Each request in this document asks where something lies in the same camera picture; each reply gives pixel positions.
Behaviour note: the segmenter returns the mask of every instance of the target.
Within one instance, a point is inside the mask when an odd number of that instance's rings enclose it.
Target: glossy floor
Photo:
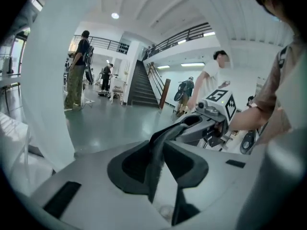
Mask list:
[[[26,123],[21,98],[17,88],[7,92],[10,113],[7,112],[4,95],[0,112]],[[95,86],[87,86],[83,102],[95,101],[92,107],[85,105],[80,111],[66,112],[66,120],[72,143],[78,153],[92,153],[131,142],[149,139],[151,135],[173,124],[173,108],[167,104],[163,110],[145,106],[113,104],[97,95]]]

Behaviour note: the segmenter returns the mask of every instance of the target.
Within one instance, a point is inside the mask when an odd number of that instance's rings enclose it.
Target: black slot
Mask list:
[[[44,206],[44,210],[59,219],[80,187],[80,183],[66,182]]]
[[[236,166],[236,167],[239,167],[241,169],[243,169],[244,166],[245,166],[245,163],[240,162],[240,161],[236,161],[236,160],[228,160],[226,163],[230,164],[230,165],[233,165],[233,166]]]

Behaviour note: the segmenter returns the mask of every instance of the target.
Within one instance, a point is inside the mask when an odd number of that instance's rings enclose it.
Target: fluorescent light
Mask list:
[[[119,18],[118,13],[112,13],[111,16],[112,16],[112,18],[115,19],[115,20],[117,20],[117,19]]]
[[[186,39],[184,39],[184,40],[182,40],[182,41],[179,41],[178,42],[178,44],[182,44],[182,43],[185,43],[187,40]]]
[[[205,63],[203,63],[203,62],[181,64],[181,66],[183,66],[183,67],[203,67],[204,65],[205,65]]]
[[[43,6],[39,4],[37,0],[31,0],[31,3],[38,9],[38,11],[41,11]]]
[[[157,67],[159,69],[164,69],[164,68],[169,68],[169,66],[160,66],[160,67]]]
[[[204,33],[203,36],[212,36],[215,35],[215,32],[211,32],[211,33]]]

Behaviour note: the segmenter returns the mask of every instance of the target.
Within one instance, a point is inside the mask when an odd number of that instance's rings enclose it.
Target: stairs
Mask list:
[[[133,73],[128,105],[143,105],[159,108],[143,62],[137,61]]]

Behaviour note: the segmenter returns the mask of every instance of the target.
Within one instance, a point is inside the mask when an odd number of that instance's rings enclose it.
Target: white cloth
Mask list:
[[[212,91],[216,90],[219,84],[220,67],[216,60],[210,60],[202,71],[207,72],[210,77],[203,80],[196,103],[198,103],[203,97],[207,96]]]

